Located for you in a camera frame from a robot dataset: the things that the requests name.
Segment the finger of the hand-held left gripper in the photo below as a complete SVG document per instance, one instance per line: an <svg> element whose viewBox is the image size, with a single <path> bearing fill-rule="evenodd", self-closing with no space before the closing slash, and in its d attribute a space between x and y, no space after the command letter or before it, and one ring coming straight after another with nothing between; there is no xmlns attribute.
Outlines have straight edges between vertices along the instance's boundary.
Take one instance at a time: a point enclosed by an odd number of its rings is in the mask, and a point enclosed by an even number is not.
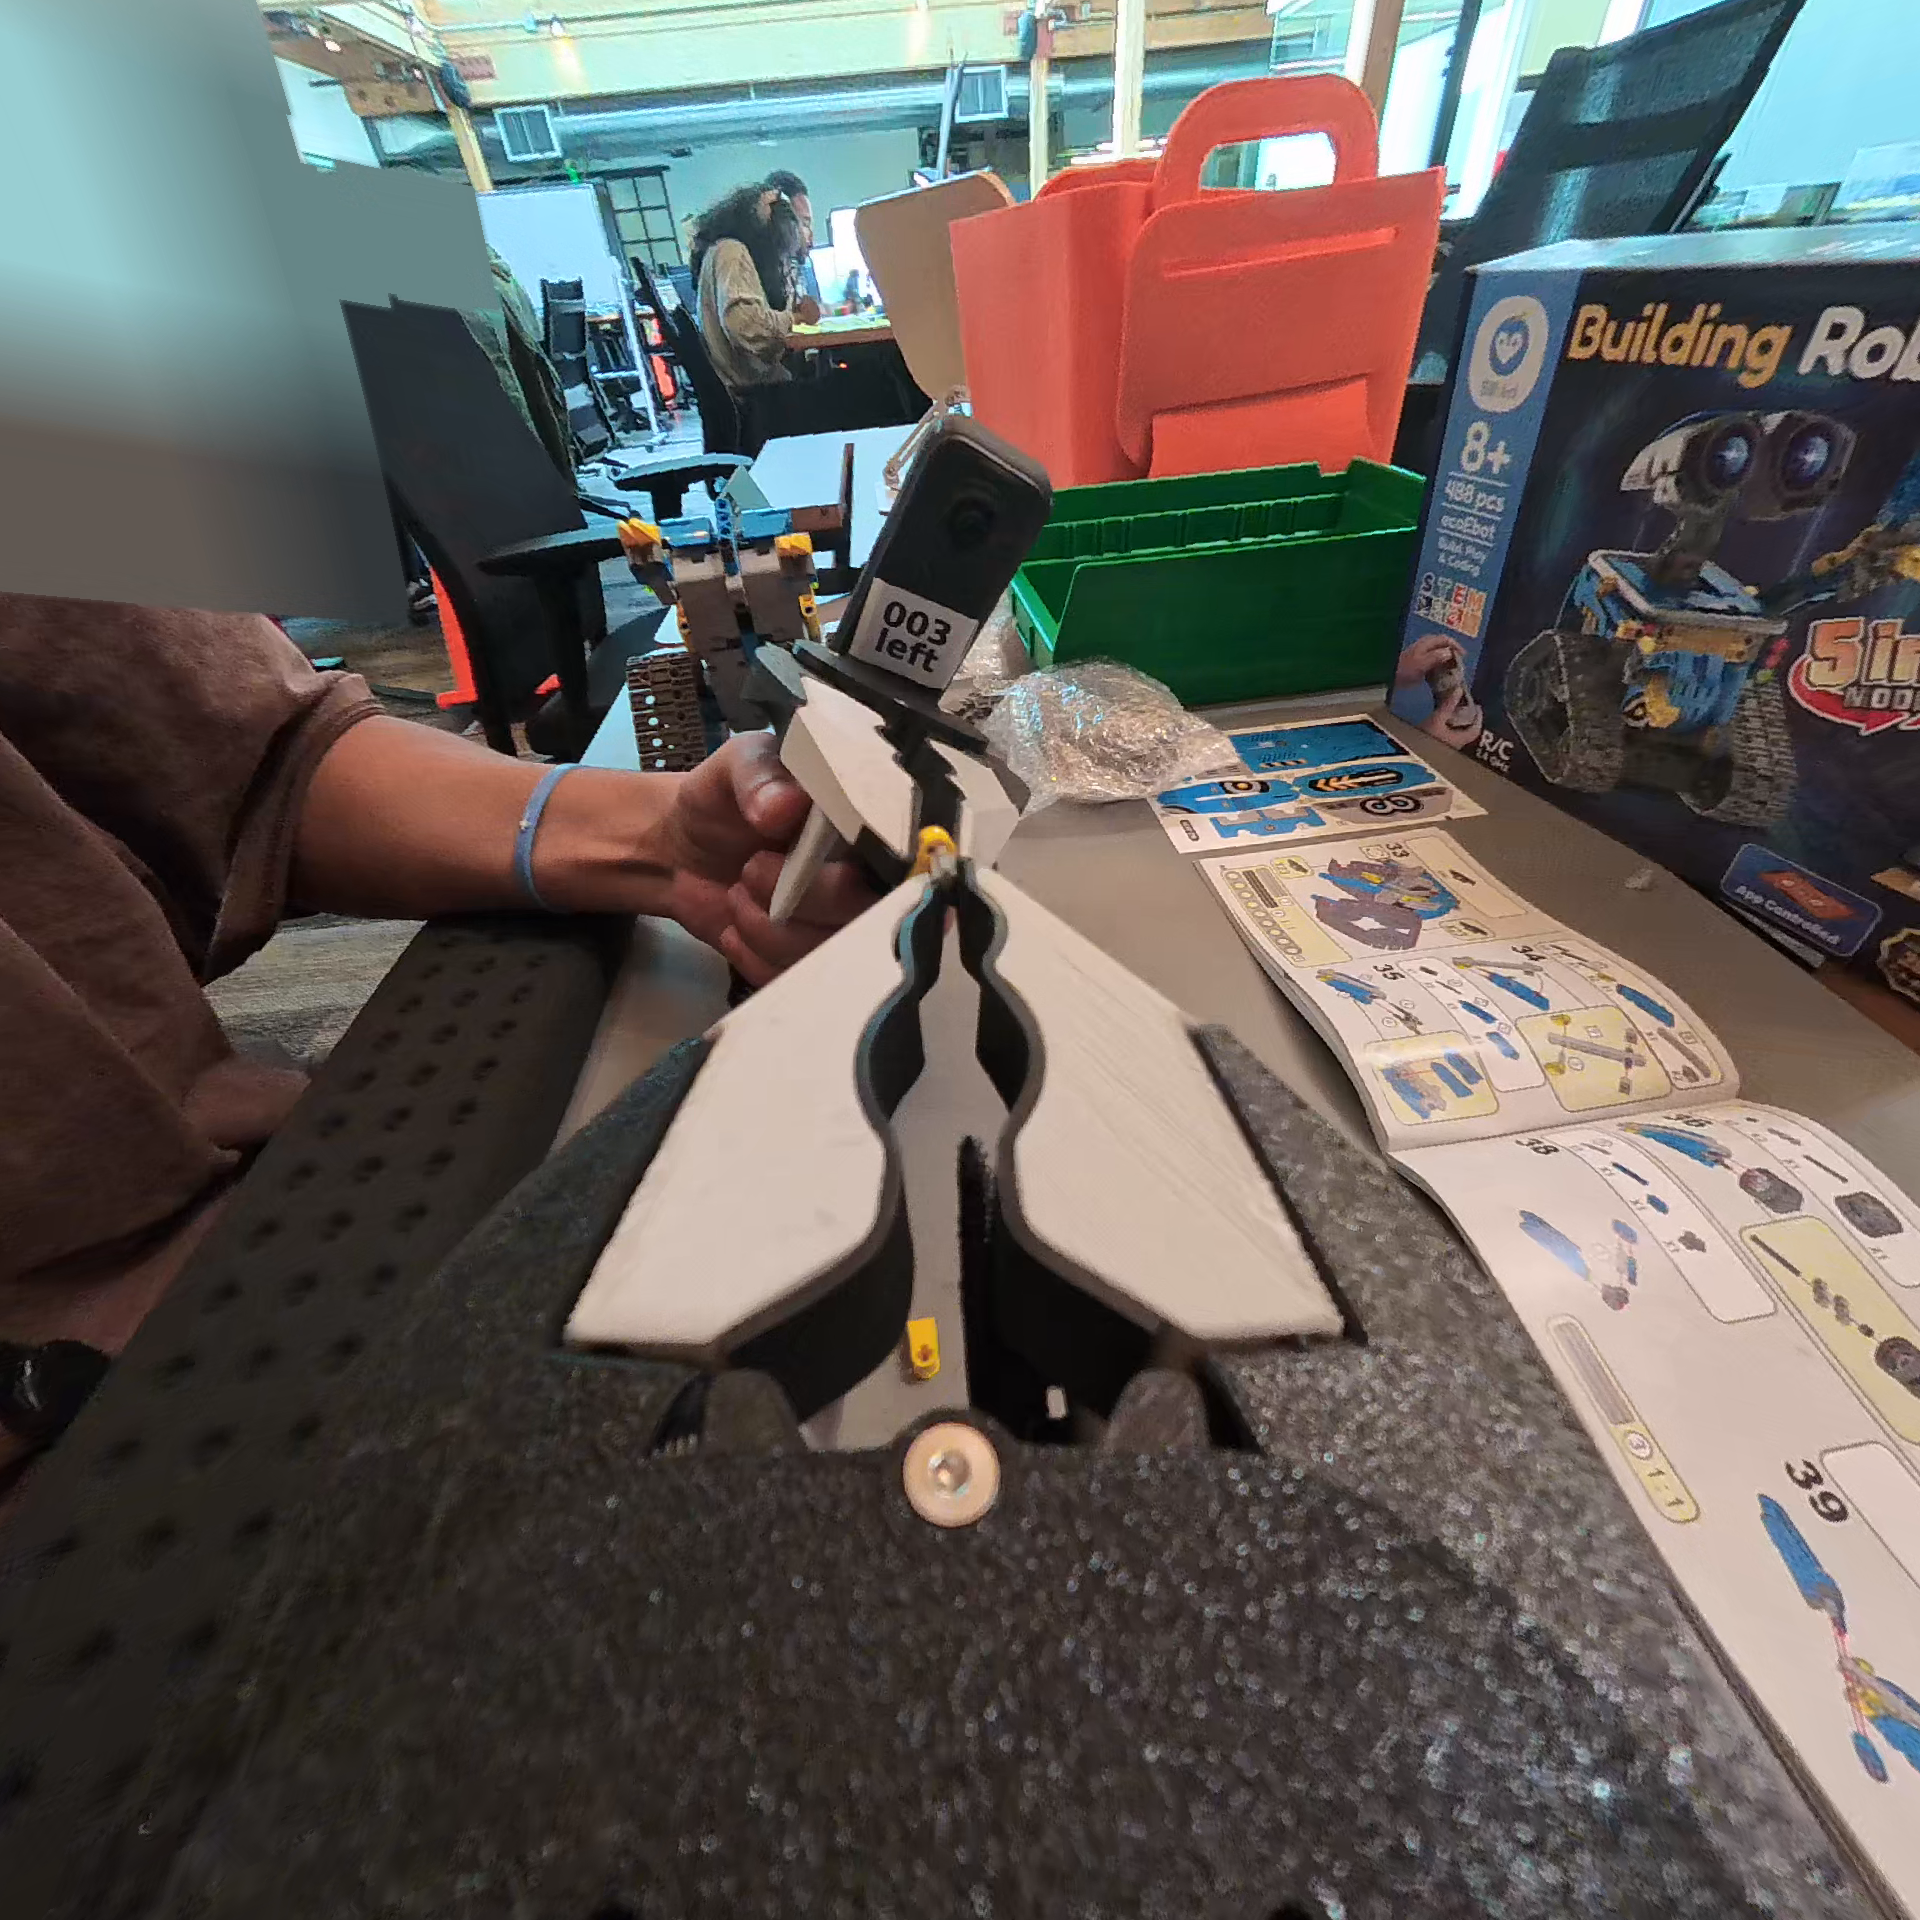
<svg viewBox="0 0 1920 1920"><path fill-rule="evenodd" d="M959 752L956 756L956 789L961 797L956 848L959 858L973 861L980 872L989 872L998 864L1021 821L1025 786L991 756Z"/></svg>
<svg viewBox="0 0 1920 1920"><path fill-rule="evenodd" d="M809 802L780 877L814 881L850 848L872 877L905 881L919 858L919 789L879 713L814 676L781 676L780 707L780 761Z"/></svg>

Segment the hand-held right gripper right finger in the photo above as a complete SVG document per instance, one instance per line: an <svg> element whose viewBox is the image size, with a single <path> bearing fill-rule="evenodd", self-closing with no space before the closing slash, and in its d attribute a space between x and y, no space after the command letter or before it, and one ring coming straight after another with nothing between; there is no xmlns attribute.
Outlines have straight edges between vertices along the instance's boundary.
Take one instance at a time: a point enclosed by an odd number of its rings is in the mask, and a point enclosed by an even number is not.
<svg viewBox="0 0 1920 1920"><path fill-rule="evenodd" d="M993 872L959 867L956 930L1007 1108L983 1313L1018 1386L1103 1417L1152 1365L1343 1334L1186 1013Z"/></svg>

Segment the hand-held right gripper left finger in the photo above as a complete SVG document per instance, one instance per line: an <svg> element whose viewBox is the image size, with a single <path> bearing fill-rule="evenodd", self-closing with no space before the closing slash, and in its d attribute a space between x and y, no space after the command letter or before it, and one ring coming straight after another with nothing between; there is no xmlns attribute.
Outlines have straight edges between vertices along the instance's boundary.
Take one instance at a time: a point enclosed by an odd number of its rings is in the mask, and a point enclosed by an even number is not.
<svg viewBox="0 0 1920 1920"><path fill-rule="evenodd" d="M943 904L910 881L713 1029L565 1339L764 1372L817 1410L893 1350L914 1256L893 1116Z"/></svg>

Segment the person's left hand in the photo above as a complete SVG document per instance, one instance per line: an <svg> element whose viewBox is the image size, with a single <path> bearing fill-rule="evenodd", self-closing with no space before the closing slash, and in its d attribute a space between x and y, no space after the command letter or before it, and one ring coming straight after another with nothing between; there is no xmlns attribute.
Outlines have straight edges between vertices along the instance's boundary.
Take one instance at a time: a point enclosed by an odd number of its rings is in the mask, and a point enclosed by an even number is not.
<svg viewBox="0 0 1920 1920"><path fill-rule="evenodd" d="M870 877L830 858L784 920L776 884L800 875L796 845L809 797L770 733L734 737L681 774L657 829L668 884L661 914L720 954L746 992L830 941L878 904Z"/></svg>

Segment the clear plastic bag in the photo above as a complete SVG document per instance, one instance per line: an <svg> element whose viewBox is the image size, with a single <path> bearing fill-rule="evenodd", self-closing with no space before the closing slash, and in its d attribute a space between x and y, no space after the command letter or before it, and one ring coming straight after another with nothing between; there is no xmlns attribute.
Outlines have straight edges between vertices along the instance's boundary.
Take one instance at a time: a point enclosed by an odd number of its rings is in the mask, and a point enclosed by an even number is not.
<svg viewBox="0 0 1920 1920"><path fill-rule="evenodd" d="M993 761L1024 792L1024 817L1061 802L1152 800L1244 772L1228 733L1133 668L1100 659L1034 668L1007 596L941 707L985 737Z"/></svg>

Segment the partly built toy robot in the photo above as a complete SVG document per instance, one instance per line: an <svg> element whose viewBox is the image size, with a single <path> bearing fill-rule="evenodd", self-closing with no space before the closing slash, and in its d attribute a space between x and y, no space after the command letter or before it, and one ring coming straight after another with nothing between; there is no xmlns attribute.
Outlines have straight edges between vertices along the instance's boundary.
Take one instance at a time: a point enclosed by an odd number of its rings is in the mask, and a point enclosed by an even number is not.
<svg viewBox="0 0 1920 1920"><path fill-rule="evenodd" d="M640 769L686 772L721 737L766 729L753 693L760 648L820 637L817 557L844 546L848 508L770 508L720 494L711 515L624 520L631 573L669 613L676 648L628 664Z"/></svg>

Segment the beige laptop stand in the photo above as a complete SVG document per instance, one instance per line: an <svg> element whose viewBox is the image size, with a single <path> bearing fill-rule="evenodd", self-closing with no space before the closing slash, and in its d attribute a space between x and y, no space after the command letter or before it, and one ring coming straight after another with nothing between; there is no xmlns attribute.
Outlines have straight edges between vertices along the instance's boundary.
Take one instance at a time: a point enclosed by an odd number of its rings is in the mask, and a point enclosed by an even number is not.
<svg viewBox="0 0 1920 1920"><path fill-rule="evenodd" d="M855 208L855 241L876 281L905 370L927 395L927 410L887 460L879 506L890 508L929 430L969 411L969 378L958 318L951 229L1015 204L991 171L914 186Z"/></svg>

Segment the green plastic bin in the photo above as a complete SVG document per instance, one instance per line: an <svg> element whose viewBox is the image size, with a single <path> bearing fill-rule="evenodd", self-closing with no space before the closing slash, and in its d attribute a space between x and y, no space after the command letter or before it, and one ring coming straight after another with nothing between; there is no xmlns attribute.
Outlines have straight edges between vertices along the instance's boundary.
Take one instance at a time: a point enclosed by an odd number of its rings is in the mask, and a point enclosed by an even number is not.
<svg viewBox="0 0 1920 1920"><path fill-rule="evenodd" d="M1015 625L1033 666L1117 660L1190 709L1381 685L1423 494L1364 460L1066 488L1012 581Z"/></svg>

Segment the blue sticker sheet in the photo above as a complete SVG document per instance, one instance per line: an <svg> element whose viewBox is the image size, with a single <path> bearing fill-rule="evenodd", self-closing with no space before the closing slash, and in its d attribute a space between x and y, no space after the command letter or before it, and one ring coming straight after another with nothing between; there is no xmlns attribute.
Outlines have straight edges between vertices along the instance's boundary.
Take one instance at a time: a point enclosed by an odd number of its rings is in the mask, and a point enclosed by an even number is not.
<svg viewBox="0 0 1920 1920"><path fill-rule="evenodd" d="M1303 848L1482 814L1359 713L1238 729L1230 745L1237 764L1225 777L1184 784L1150 802L1167 841L1190 858Z"/></svg>

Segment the orange felt bag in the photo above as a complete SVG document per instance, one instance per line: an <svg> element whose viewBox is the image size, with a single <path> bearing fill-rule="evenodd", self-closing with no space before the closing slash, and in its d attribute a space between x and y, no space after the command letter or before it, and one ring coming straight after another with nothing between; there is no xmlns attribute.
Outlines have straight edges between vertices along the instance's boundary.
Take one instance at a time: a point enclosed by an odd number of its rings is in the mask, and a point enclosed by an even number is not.
<svg viewBox="0 0 1920 1920"><path fill-rule="evenodd" d="M1354 85L1238 80L1158 161L953 224L973 419L1055 489L1386 465L1446 177L1375 168Z"/></svg>

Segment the black perforated pad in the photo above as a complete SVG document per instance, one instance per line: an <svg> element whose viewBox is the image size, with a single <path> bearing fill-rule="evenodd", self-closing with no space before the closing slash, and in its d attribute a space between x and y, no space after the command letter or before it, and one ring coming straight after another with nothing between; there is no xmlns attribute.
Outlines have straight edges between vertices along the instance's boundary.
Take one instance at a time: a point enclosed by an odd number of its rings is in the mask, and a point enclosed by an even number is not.
<svg viewBox="0 0 1920 1920"><path fill-rule="evenodd" d="M702 1029L726 973L655 922L457 920L396 955L4 1520L4 1915L104 1913L137 1781L396 1315L567 1116Z"/></svg>

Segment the instruction booklet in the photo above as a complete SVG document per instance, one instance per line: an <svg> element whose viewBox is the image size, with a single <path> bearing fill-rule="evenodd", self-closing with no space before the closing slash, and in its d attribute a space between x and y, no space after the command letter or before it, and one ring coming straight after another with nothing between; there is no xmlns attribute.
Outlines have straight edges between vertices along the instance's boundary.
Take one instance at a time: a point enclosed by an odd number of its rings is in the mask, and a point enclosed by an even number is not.
<svg viewBox="0 0 1920 1920"><path fill-rule="evenodd" d="M1201 874L1512 1305L1786 1763L1914 1915L1914 1203L1809 1117L1742 1099L1680 992L1449 832Z"/></svg>

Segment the robot kit box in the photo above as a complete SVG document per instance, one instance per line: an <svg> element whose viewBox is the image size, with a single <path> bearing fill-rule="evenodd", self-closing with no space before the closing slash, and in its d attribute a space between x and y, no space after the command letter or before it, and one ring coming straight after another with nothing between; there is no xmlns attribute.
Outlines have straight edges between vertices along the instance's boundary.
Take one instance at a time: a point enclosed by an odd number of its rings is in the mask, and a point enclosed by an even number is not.
<svg viewBox="0 0 1920 1920"><path fill-rule="evenodd" d="M1914 1002L1914 227L1472 270L1391 707Z"/></svg>

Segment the black mesh office chair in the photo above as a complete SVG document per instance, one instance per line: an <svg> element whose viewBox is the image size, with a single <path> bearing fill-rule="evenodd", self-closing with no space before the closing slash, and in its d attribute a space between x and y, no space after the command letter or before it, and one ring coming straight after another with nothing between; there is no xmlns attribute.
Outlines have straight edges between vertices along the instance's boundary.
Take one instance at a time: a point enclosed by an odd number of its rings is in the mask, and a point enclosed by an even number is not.
<svg viewBox="0 0 1920 1920"><path fill-rule="evenodd" d="M1556 52L1476 212L1441 229L1391 465L1433 472L1472 270L1565 241L1677 229L1799 3L1727 3Z"/></svg>

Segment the black drawstring toggle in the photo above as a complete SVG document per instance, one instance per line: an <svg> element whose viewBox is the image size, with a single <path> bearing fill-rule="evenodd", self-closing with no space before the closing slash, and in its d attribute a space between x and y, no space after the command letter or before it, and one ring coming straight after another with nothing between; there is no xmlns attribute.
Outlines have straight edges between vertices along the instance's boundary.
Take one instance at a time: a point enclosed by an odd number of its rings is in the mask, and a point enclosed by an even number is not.
<svg viewBox="0 0 1920 1920"><path fill-rule="evenodd" d="M4 1438L29 1452L49 1446L110 1369L111 1358L79 1339L2 1339Z"/></svg>

